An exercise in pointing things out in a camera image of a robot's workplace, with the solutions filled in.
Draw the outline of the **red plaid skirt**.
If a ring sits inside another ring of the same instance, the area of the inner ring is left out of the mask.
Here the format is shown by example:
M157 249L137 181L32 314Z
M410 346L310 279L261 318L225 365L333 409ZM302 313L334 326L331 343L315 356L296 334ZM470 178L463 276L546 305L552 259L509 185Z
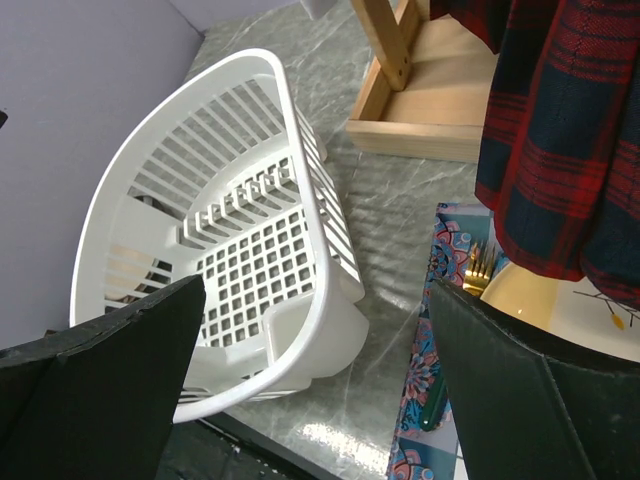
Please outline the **red plaid skirt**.
M639 305L639 5L434 1L497 57L475 194L509 260Z

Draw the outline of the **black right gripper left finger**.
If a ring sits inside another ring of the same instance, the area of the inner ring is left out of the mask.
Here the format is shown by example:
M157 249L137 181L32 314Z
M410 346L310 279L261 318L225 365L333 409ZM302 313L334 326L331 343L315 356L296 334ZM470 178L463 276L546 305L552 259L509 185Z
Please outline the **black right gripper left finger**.
M154 478L205 299L192 275L2 350L2 478Z

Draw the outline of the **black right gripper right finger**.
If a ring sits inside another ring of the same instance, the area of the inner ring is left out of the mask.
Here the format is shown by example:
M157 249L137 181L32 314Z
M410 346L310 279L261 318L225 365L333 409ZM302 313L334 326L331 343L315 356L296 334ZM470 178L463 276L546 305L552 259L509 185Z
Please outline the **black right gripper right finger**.
M481 308L450 397L468 477L638 478L638 363Z

